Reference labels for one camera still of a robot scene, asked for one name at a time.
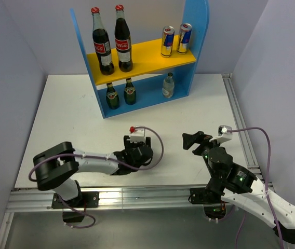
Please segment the blue and yellow wooden shelf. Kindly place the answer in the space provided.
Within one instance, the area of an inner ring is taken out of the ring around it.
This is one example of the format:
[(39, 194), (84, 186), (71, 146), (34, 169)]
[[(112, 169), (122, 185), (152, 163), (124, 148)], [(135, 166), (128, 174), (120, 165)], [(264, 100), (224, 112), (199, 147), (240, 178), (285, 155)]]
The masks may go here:
[[(189, 95), (194, 74), (198, 65), (205, 36), (209, 24), (209, 4), (207, 1), (186, 1), (184, 5), (184, 23), (192, 26), (189, 43), (189, 50), (186, 54), (179, 54), (176, 51), (168, 58), (160, 54), (161, 39), (155, 39), (137, 43), (132, 46), (133, 70), (125, 73), (118, 66), (112, 75), (102, 75), (99, 69), (99, 62), (95, 53), (88, 54), (79, 30), (78, 22), (73, 9), (70, 10), (76, 37), (85, 61), (87, 72), (95, 92), (100, 112), (103, 118), (124, 114), (152, 105), (168, 102), (169, 99), (162, 95), (162, 84), (167, 73), (172, 72), (175, 80), (175, 92), (172, 100), (183, 98)], [(133, 81), (138, 93), (137, 102), (128, 105), (124, 100), (124, 84), (115, 86), (118, 92), (120, 106), (117, 109), (110, 109), (106, 102), (106, 90), (99, 86), (107, 83), (115, 83), (119, 80), (134, 78), (146, 75), (146, 78)]]

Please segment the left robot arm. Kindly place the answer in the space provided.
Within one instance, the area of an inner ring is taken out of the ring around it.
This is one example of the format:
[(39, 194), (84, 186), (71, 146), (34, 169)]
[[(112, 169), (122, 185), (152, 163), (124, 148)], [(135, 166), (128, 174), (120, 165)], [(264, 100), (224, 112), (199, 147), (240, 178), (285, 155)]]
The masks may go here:
[(77, 207), (83, 200), (75, 173), (102, 173), (127, 175), (151, 163), (153, 150), (151, 138), (124, 136), (124, 149), (110, 154), (86, 153), (74, 149), (71, 142), (62, 142), (33, 158), (37, 189), (53, 190), (70, 207)]

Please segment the aluminium front rail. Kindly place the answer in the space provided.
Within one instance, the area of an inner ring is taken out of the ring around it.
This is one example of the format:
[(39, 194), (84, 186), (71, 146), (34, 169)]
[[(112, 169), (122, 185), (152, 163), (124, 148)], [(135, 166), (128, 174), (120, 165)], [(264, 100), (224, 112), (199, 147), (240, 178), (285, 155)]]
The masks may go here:
[[(88, 207), (88, 211), (101, 210), (130, 210), (158, 208), (193, 208), (188, 198), (190, 188), (196, 186), (146, 186), (146, 187), (109, 187), (83, 188), (83, 192), (96, 191), (99, 193), (97, 207)], [(53, 192), (27, 189), (13, 191), (5, 208), (6, 213), (47, 212), (63, 209), (51, 207)]]

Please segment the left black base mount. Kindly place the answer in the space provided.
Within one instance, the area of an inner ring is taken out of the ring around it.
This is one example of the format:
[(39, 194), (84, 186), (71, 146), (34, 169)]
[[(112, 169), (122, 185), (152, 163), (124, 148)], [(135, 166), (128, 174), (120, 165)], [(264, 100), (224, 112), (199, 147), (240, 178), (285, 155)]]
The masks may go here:
[[(64, 201), (65, 204), (74, 209), (83, 209), (82, 212), (86, 212), (88, 208), (97, 208), (99, 204), (99, 192), (97, 191), (86, 191), (80, 193), (76, 198), (70, 201)], [(51, 204), (53, 210), (68, 209), (66, 205), (62, 203), (57, 193), (53, 195)], [(78, 225), (84, 220), (84, 215), (78, 214), (72, 211), (62, 211), (62, 219), (65, 223), (72, 225)]]

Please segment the aluminium rail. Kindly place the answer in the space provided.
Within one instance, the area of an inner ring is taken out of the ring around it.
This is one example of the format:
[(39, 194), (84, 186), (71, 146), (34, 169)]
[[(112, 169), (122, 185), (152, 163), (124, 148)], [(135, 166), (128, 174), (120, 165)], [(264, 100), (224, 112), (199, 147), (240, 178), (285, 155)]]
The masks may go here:
[[(222, 74), (222, 78), (233, 112), (236, 128), (245, 128), (245, 121), (235, 94), (235, 90), (232, 85), (231, 74)], [(260, 180), (263, 180), (262, 172), (258, 165), (248, 131), (239, 132), (238, 135), (249, 170), (253, 172)]]
[[(193, 208), (188, 198), (190, 188), (196, 186), (146, 186), (146, 187), (109, 187), (83, 188), (83, 192), (96, 191), (99, 193), (97, 207), (88, 207), (88, 211), (101, 210), (130, 210), (158, 208)], [(51, 207), (53, 192), (27, 189), (13, 191), (5, 208), (6, 213), (47, 212), (63, 209)]]

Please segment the tall cola bottle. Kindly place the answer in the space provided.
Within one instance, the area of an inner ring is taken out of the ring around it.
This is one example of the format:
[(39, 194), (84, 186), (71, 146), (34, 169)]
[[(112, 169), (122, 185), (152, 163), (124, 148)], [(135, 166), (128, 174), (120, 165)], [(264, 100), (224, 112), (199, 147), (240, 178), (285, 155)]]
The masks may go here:
[(118, 66), (122, 72), (133, 68), (130, 30), (127, 25), (123, 5), (116, 5), (115, 45), (118, 56)]

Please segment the silver energy can front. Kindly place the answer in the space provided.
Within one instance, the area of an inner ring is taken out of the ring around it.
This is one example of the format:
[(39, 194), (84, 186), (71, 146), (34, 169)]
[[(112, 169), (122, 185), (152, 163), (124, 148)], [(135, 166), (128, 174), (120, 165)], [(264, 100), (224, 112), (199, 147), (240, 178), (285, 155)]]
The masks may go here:
[(175, 30), (172, 26), (165, 26), (162, 33), (161, 55), (163, 57), (170, 57), (172, 54), (173, 40)]

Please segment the left green glass bottle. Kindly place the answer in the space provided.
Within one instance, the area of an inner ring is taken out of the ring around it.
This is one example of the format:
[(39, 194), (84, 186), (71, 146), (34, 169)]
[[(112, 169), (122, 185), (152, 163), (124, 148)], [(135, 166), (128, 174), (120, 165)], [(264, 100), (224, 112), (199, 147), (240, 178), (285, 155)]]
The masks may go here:
[(106, 102), (110, 109), (117, 109), (119, 108), (119, 96), (113, 84), (107, 83), (107, 90), (106, 90)]

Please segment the clear water bottle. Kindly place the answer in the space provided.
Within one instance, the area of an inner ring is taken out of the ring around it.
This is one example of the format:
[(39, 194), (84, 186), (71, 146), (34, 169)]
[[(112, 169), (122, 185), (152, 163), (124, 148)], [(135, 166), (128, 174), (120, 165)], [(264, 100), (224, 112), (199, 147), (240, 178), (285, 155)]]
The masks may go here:
[(174, 93), (175, 82), (173, 79), (173, 73), (168, 73), (167, 77), (163, 81), (162, 93), (166, 98), (171, 98)]

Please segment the silver energy can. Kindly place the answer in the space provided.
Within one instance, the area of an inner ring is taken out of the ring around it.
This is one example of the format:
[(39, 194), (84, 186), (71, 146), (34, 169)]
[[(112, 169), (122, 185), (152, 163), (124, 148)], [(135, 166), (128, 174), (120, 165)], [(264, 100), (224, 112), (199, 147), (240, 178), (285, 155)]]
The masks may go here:
[(172, 54), (173, 40), (175, 30), (172, 26), (165, 26), (162, 33), (161, 55), (163, 57), (170, 57)]
[(182, 23), (179, 28), (177, 53), (186, 54), (189, 49), (192, 26), (189, 23)]

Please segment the cola bottle front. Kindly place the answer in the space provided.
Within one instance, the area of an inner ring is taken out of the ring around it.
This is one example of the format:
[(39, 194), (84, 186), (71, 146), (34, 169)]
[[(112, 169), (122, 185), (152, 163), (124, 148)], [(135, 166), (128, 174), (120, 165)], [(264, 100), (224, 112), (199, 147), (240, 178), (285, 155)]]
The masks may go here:
[(92, 39), (99, 61), (99, 69), (103, 75), (111, 75), (115, 69), (112, 61), (109, 36), (102, 23), (99, 8), (91, 8), (91, 14), (93, 18)]

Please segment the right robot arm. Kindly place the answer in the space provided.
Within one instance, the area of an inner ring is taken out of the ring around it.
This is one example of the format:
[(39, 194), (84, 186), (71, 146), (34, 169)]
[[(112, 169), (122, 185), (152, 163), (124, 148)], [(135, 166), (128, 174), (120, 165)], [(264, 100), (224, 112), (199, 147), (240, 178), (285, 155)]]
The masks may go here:
[(295, 205), (289, 203), (265, 184), (250, 170), (235, 163), (233, 157), (222, 147), (233, 135), (227, 127), (220, 127), (218, 136), (202, 131), (183, 133), (183, 149), (201, 156), (211, 176), (205, 187), (190, 189), (192, 204), (231, 203), (261, 219), (283, 241), (295, 244)]

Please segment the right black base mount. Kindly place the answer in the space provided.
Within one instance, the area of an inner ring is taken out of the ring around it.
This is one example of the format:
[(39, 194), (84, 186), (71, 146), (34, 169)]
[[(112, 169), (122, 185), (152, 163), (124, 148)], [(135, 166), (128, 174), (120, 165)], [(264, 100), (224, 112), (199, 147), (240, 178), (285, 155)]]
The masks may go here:
[(203, 205), (204, 214), (211, 219), (221, 219), (226, 215), (226, 207), (221, 197), (205, 187), (190, 188), (188, 202), (193, 205)]

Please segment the right green glass bottle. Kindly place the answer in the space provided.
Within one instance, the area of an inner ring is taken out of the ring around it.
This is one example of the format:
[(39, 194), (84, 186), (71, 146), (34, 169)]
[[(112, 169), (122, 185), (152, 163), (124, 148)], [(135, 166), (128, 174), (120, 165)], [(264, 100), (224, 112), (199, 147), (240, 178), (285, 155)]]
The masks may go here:
[(126, 79), (124, 99), (128, 105), (134, 105), (136, 103), (136, 89), (132, 83), (131, 78)]

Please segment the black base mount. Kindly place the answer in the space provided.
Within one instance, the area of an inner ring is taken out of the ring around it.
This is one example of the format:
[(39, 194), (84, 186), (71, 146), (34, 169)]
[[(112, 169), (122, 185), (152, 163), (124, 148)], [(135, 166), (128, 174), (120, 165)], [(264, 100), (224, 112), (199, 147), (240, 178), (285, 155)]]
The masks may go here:
[[(76, 198), (70, 201), (64, 201), (65, 204), (74, 209), (83, 209), (82, 212), (86, 212), (88, 208), (97, 208), (99, 204), (99, 192), (97, 191), (86, 191), (80, 193)], [(62, 203), (57, 193), (53, 195), (51, 204), (53, 210), (68, 209), (66, 205)], [(78, 225), (84, 220), (84, 215), (78, 214), (72, 211), (62, 211), (62, 219), (65, 223), (72, 225)]]
[(203, 205), (204, 214), (211, 219), (221, 219), (226, 215), (226, 207), (221, 197), (205, 187), (190, 188), (188, 202), (193, 205)]

